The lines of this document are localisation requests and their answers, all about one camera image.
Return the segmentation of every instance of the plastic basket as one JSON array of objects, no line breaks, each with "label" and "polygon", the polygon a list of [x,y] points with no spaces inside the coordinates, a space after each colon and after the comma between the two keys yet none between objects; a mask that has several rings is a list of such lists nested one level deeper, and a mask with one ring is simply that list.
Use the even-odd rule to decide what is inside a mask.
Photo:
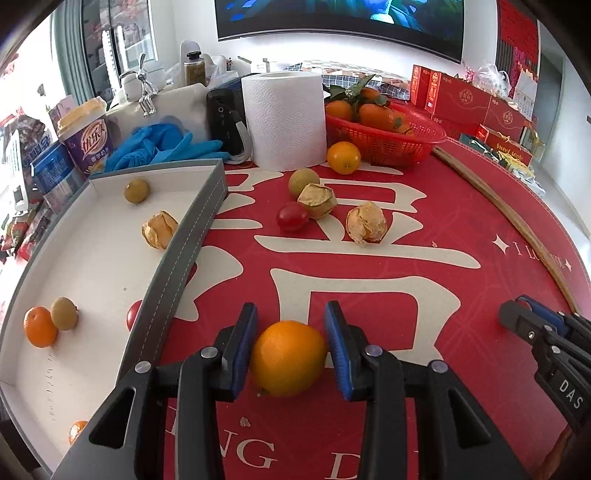
[{"label": "plastic basket", "polygon": [[408,167],[431,153],[433,147],[445,142],[445,130],[412,105],[395,103],[392,110],[404,113],[414,136],[396,134],[326,116],[328,145],[347,141],[356,145],[363,160],[386,167]]}]

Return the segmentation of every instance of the white paper roll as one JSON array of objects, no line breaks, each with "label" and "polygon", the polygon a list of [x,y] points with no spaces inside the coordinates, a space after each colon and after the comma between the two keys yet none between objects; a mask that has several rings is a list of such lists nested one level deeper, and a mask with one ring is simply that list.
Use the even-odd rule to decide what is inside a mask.
[{"label": "white paper roll", "polygon": [[242,79],[254,162],[291,171],[326,161],[322,77],[310,72],[262,73]]}]

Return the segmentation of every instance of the red tablecloth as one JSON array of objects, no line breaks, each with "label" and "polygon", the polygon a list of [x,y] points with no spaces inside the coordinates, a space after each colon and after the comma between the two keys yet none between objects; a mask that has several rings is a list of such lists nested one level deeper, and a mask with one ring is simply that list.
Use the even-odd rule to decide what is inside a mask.
[{"label": "red tablecloth", "polygon": [[[591,313],[589,279],[570,238],[545,205],[516,179],[453,141],[445,149],[484,178],[530,224]],[[469,183],[434,157],[402,174],[381,168],[338,176],[315,170],[334,188],[332,217],[295,235],[276,222],[290,201],[289,174],[232,170],[236,206],[221,213],[200,254],[194,292],[175,319],[162,363],[210,345],[220,328],[254,302],[259,327],[299,320],[323,332],[323,309],[338,300],[370,342],[426,364],[443,358],[470,388],[530,470],[551,449],[565,421],[533,379],[525,342],[498,324],[502,302],[529,294],[567,310],[550,274],[509,221]],[[384,242],[359,248],[344,234],[352,205],[372,200],[394,227]],[[411,403],[409,425],[414,422]],[[175,402],[168,409],[173,429]],[[244,480],[350,479],[361,451],[365,406],[345,402],[333,370],[307,393],[257,396],[247,380],[239,400],[218,404],[226,477]],[[174,437],[166,438],[166,478],[174,478]],[[417,477],[417,442],[409,440],[409,478]]]}]

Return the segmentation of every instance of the brown rod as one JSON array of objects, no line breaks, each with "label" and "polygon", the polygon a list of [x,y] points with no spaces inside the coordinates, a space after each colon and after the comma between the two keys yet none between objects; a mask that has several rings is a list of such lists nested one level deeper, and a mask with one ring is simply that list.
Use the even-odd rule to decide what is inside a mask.
[{"label": "brown rod", "polygon": [[445,150],[439,147],[433,149],[433,155],[439,160],[445,163],[445,165],[455,170],[460,177],[468,181],[476,190],[482,193],[492,204],[499,209],[499,211],[505,215],[505,217],[511,222],[511,224],[517,229],[517,231],[525,238],[525,240],[531,245],[535,253],[540,258],[542,264],[546,267],[552,278],[558,285],[558,288],[564,295],[566,302],[569,304],[572,312],[580,312],[577,301],[574,299],[573,293],[570,291],[569,286],[566,283],[566,279],[560,268],[548,252],[548,249],[540,241],[537,235],[533,232],[530,226],[521,218],[519,213],[513,210],[506,201],[504,201],[499,195],[490,187],[487,182],[482,180],[476,175],[471,169],[466,167],[461,161],[459,161],[453,155],[450,155]]}]

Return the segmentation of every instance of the red gift box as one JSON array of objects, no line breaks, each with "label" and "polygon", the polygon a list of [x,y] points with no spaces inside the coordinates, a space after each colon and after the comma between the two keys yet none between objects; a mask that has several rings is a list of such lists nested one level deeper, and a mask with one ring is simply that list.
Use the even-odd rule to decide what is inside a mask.
[{"label": "red gift box", "polygon": [[504,137],[501,133],[481,125],[476,132],[476,138],[483,141],[494,151],[508,153],[525,165],[531,162],[532,154],[521,145],[513,142],[510,138]]},{"label": "red gift box", "polygon": [[425,108],[427,94],[431,85],[431,69],[415,65],[413,81],[410,85],[410,101],[419,108]]},{"label": "red gift box", "polygon": [[519,142],[527,120],[504,100],[491,98],[483,125]]},{"label": "red gift box", "polygon": [[491,96],[474,85],[445,73],[433,72],[425,110],[461,124],[482,124]]},{"label": "red gift box", "polygon": [[447,133],[447,136],[449,138],[453,138],[454,140],[460,140],[460,136],[462,134],[471,135],[474,137],[479,127],[478,124],[462,124],[447,118],[439,117],[437,115],[431,115],[431,120],[441,125],[445,130],[445,133]]}]

